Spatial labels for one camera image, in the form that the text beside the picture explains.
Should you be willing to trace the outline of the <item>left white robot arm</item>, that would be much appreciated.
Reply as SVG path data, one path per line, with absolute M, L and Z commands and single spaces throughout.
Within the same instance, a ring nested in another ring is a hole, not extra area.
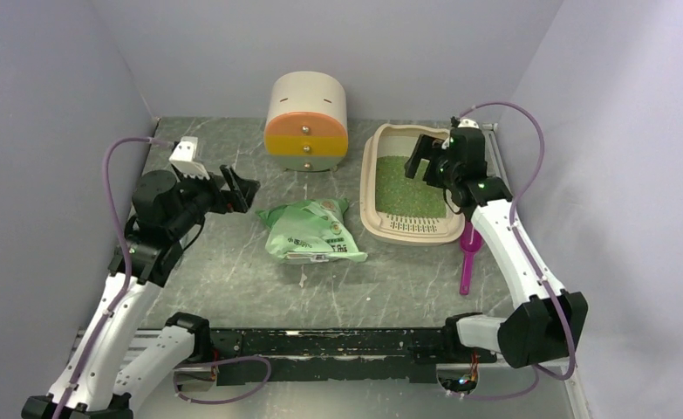
M 25 402 L 23 418 L 133 418 L 145 399 L 182 362 L 215 358 L 208 320 L 172 315 L 156 340 L 131 362 L 125 357 L 141 321 L 161 294 L 208 213 L 246 213 L 260 189 L 230 166 L 191 177 L 177 168 L 144 174 L 132 195 L 133 215 L 108 265 L 97 312 L 65 370 L 45 395 Z

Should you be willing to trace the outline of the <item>black mounting rail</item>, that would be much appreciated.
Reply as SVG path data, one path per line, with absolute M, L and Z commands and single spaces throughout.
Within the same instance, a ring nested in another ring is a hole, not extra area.
M 220 385 L 260 382 L 406 380 L 435 383 L 446 365 L 496 362 L 495 353 L 464 347 L 441 327 L 218 328 L 211 339 Z

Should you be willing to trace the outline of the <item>magenta plastic scoop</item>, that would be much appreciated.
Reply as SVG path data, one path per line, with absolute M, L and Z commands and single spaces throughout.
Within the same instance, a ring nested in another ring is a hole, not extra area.
M 465 222 L 464 230 L 460 236 L 459 246 L 463 253 L 460 295 L 468 295 L 470 291 L 475 257 L 483 246 L 483 239 L 473 224 Z

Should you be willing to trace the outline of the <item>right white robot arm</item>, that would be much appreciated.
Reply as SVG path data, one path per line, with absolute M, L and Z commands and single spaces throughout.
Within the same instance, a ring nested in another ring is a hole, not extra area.
M 541 259 L 516 216 L 516 198 L 504 180 L 487 172 L 482 130 L 456 127 L 445 139 L 422 134 L 405 164 L 413 179 L 422 161 L 423 181 L 446 193 L 480 234 L 498 264 L 514 304 L 505 319 L 465 314 L 447 322 L 442 351 L 464 361 L 475 348 L 499 354 L 514 368 L 567 358 L 576 360 L 588 312 L 580 292 L 568 292 Z

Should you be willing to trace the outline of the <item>beige orange drawer cabinet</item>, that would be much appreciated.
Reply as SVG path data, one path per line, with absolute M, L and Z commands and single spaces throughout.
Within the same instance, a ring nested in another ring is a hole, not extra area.
M 273 85 L 263 143 L 282 168 L 335 170 L 349 148 L 345 89 L 313 71 L 284 74 Z

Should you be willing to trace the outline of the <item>beige litter box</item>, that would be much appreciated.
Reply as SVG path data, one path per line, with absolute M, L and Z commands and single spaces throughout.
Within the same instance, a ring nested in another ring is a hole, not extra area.
M 381 125 L 366 142 L 360 174 L 360 219 L 376 239 L 393 244 L 440 245 L 457 239 L 464 218 L 445 204 L 443 191 L 422 180 L 423 160 L 415 178 L 405 177 L 404 164 L 419 136 L 444 140 L 445 128 Z

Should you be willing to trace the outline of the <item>green litter bag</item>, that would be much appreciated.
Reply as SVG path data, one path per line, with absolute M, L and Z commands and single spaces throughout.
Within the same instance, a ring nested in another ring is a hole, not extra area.
M 260 209 L 256 215 L 268 229 L 265 250 L 286 264 L 315 264 L 336 260 L 363 263 L 368 255 L 345 227 L 349 209 L 345 198 L 320 198 Z

